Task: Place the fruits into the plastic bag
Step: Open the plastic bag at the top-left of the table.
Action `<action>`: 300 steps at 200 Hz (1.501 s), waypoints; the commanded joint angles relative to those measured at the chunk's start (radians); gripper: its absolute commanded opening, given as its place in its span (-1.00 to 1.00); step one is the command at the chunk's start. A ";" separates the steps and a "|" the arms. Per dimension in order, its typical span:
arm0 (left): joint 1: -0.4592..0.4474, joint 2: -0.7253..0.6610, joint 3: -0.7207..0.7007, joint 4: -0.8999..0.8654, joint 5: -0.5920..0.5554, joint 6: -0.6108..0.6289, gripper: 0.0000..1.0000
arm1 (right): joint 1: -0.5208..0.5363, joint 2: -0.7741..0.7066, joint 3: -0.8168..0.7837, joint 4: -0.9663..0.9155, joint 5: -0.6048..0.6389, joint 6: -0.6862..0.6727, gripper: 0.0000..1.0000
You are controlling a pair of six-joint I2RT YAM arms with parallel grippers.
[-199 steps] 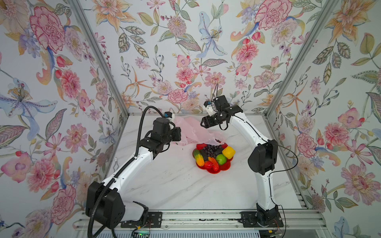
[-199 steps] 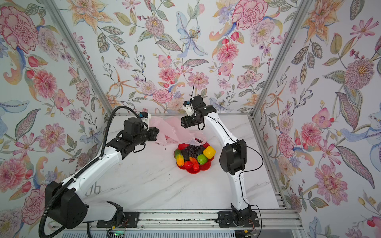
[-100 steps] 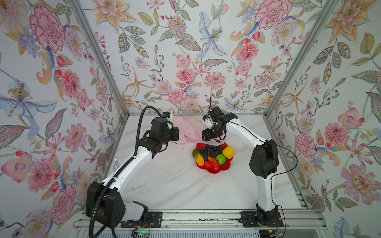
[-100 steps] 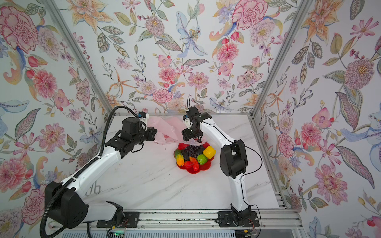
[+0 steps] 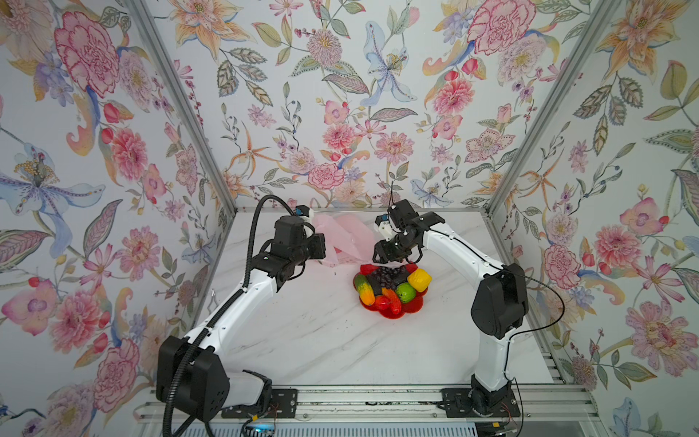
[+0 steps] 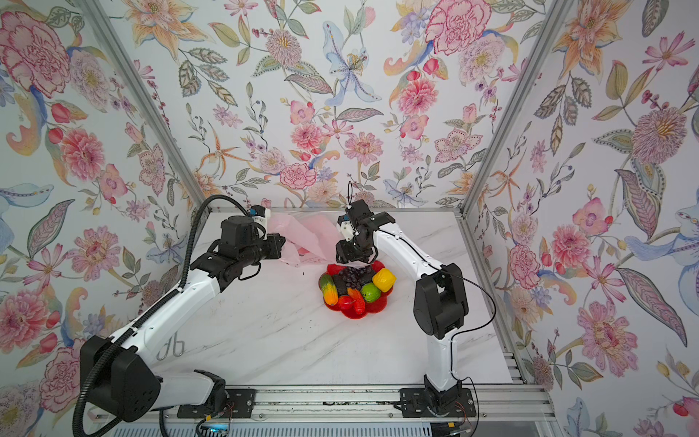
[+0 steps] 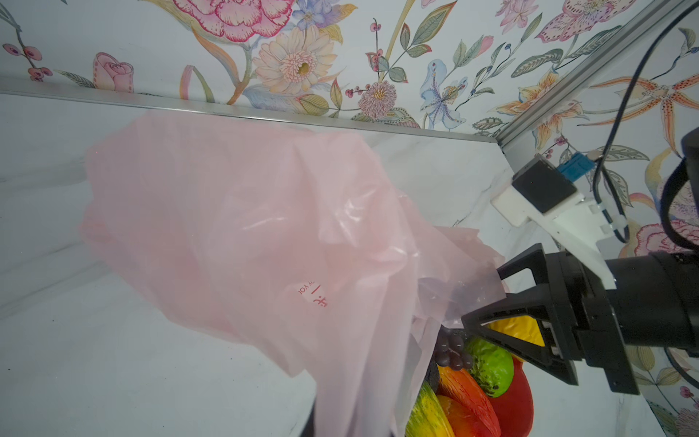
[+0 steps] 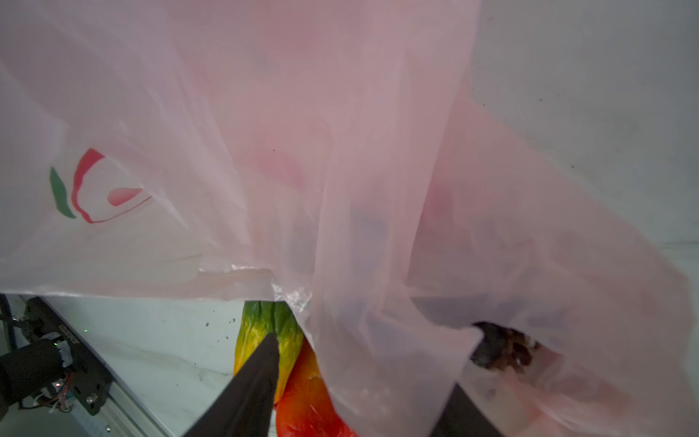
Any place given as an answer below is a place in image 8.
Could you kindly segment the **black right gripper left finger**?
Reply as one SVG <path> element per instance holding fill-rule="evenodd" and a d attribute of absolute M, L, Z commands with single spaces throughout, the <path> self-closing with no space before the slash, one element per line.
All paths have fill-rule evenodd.
<path fill-rule="evenodd" d="M 279 364 L 279 342 L 270 333 L 185 437 L 267 436 Z"/>

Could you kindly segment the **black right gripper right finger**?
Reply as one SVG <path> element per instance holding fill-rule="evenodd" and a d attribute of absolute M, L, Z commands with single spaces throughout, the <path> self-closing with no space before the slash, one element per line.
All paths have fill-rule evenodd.
<path fill-rule="evenodd" d="M 431 437 L 503 437 L 503 434 L 457 384 Z"/>

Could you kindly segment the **red orange pepper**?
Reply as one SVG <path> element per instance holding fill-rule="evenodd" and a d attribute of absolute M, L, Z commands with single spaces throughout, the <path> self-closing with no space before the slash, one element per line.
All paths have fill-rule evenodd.
<path fill-rule="evenodd" d="M 277 403 L 276 432 L 279 437 L 357 436 L 335 412 L 316 355 L 307 341 Z"/>

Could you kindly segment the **green yellow mango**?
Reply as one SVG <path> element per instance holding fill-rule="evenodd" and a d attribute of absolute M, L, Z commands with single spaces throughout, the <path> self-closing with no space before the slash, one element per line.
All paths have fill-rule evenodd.
<path fill-rule="evenodd" d="M 284 391 L 296 360 L 300 355 L 304 334 L 286 302 L 244 303 L 240 331 L 235 349 L 234 375 L 237 375 L 252 353 L 271 333 L 277 337 L 280 352 L 279 378 L 274 398 L 277 405 Z"/>

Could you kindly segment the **pink plastic bag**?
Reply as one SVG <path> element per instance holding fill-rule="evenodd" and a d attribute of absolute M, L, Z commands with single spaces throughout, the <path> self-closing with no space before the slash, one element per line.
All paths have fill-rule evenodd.
<path fill-rule="evenodd" d="M 5 1 L 1 288 L 285 300 L 338 413 L 695 436 L 686 278 L 469 96 L 476 1 Z M 542 348 L 471 362 L 476 322 Z"/>

